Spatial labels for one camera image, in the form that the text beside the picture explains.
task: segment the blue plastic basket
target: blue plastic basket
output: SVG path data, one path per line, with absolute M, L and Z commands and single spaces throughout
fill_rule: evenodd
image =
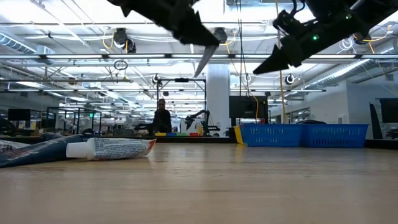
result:
M 364 146 L 368 124 L 305 124 L 305 147 L 352 147 Z
M 299 147 L 302 124 L 243 124 L 240 125 L 243 143 L 251 147 Z

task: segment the white column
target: white column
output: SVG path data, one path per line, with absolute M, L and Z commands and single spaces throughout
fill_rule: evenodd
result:
M 210 111 L 214 125 L 221 129 L 220 137 L 225 137 L 224 132 L 231 126 L 229 119 L 229 76 L 228 64 L 208 66 L 207 109 Z

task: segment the computer monitor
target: computer monitor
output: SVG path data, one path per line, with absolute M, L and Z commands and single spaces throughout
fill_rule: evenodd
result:
M 380 99 L 383 123 L 398 123 L 398 98 Z
M 256 96 L 257 118 L 268 120 L 268 96 Z M 229 118 L 256 118 L 257 101 L 253 96 L 229 96 Z
M 30 121 L 30 109 L 8 109 L 9 121 Z

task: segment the man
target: man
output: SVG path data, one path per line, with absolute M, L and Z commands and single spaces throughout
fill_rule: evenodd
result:
M 160 99 L 157 103 L 158 110 L 155 112 L 154 132 L 171 133 L 172 119 L 170 112 L 166 110 L 166 101 Z

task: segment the table surface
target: table surface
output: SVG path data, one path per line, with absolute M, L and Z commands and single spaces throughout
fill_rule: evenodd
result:
M 384 224 L 398 151 L 156 144 L 148 157 L 0 169 L 0 223 Z

